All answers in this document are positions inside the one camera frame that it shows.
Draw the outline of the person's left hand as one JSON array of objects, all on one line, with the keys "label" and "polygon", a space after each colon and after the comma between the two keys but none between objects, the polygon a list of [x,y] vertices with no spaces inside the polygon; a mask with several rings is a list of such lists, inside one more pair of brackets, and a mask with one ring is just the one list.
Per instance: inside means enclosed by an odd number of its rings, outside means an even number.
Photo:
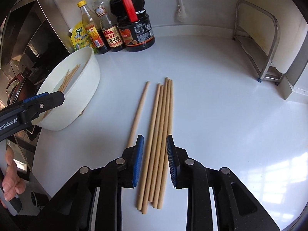
[{"label": "person's left hand", "polygon": [[17,194],[24,193],[26,184],[17,174],[17,165],[14,161],[14,152],[11,147],[5,145],[5,161],[7,168],[4,174],[2,187],[4,191],[4,199],[8,202]]}]

